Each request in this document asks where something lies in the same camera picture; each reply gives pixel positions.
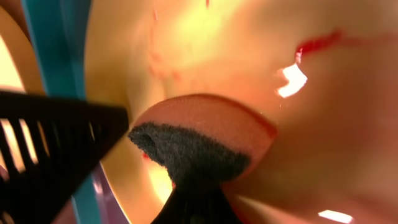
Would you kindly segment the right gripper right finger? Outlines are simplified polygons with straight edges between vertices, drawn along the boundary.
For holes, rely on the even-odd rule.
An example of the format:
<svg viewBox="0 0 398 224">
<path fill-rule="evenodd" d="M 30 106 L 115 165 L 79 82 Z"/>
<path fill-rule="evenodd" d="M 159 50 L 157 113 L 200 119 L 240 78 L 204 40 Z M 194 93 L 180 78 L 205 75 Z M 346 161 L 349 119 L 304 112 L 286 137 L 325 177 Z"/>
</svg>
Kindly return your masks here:
<svg viewBox="0 0 398 224">
<path fill-rule="evenodd" d="M 152 224 L 242 224 L 220 187 L 204 192 L 173 189 Z"/>
</svg>

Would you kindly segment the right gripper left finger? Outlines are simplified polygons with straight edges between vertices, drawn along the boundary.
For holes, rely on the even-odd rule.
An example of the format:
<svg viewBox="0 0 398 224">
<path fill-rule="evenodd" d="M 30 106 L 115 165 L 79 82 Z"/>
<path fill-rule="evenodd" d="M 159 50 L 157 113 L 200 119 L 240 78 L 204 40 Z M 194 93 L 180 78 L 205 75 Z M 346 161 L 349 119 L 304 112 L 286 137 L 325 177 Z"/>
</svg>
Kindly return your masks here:
<svg viewBox="0 0 398 224">
<path fill-rule="evenodd" d="M 25 169 L 17 170 L 1 131 L 9 178 L 1 179 L 1 214 L 14 223 L 51 223 L 72 194 L 128 130 L 125 108 L 1 92 Z"/>
</svg>

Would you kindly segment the pink sponge black scourer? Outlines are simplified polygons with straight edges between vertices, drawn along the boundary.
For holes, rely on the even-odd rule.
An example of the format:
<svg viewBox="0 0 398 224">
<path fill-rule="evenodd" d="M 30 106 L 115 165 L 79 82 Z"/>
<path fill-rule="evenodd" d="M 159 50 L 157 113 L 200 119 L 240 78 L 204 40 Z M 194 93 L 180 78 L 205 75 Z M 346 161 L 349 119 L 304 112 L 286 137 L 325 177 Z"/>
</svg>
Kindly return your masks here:
<svg viewBox="0 0 398 224">
<path fill-rule="evenodd" d="M 250 173 L 277 135 L 259 113 L 216 95 L 161 101 L 136 120 L 129 139 L 167 169 L 178 187 L 211 187 Z"/>
</svg>

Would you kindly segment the yellow plate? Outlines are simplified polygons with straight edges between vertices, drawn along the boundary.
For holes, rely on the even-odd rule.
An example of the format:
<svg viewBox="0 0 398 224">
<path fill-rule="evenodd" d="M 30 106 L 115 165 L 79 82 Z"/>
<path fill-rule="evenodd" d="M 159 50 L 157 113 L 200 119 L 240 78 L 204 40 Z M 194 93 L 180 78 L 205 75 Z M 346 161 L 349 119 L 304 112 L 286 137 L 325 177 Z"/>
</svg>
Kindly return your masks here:
<svg viewBox="0 0 398 224">
<path fill-rule="evenodd" d="M 278 137 L 225 192 L 246 223 L 397 222 L 396 1 L 94 0 L 90 100 L 234 99 Z"/>
</svg>

